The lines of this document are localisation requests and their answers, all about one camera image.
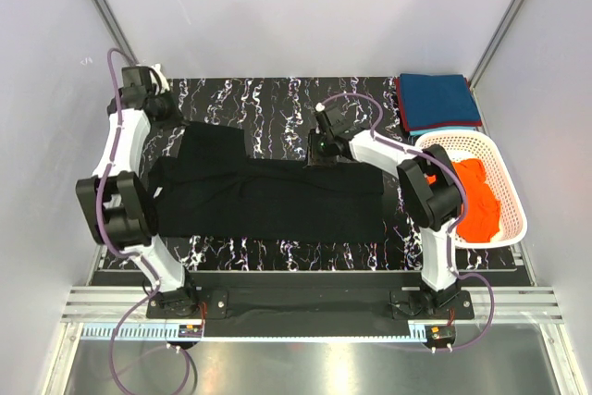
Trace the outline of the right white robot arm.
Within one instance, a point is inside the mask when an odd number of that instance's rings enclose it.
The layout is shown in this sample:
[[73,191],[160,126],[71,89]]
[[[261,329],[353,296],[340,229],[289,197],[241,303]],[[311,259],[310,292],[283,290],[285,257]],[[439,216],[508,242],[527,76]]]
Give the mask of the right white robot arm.
[[314,117],[307,161],[323,165],[344,157],[390,174],[399,183],[404,210],[420,229],[420,288],[395,298],[393,311],[408,319],[443,316],[460,292],[453,247],[466,200],[446,150],[438,144],[419,149],[355,126],[335,105],[318,103]]

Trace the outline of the black t shirt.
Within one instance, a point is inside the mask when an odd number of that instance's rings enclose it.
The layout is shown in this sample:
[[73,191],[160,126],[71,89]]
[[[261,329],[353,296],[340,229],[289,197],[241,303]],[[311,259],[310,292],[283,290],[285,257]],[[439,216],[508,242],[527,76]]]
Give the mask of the black t shirt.
[[379,169],[253,159],[246,153],[243,130],[232,127],[191,123],[178,154],[154,163],[148,186],[163,237],[311,243],[385,238]]

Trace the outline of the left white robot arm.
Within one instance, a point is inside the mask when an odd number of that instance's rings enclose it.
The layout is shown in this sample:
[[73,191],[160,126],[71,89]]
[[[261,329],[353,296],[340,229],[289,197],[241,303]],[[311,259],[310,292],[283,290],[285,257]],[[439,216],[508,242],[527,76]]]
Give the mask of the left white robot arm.
[[93,239],[144,274],[151,317],[189,317],[200,295],[187,269],[159,235],[154,196],[139,178],[150,130],[182,124],[160,65],[127,67],[108,108],[109,133],[101,159],[75,192]]

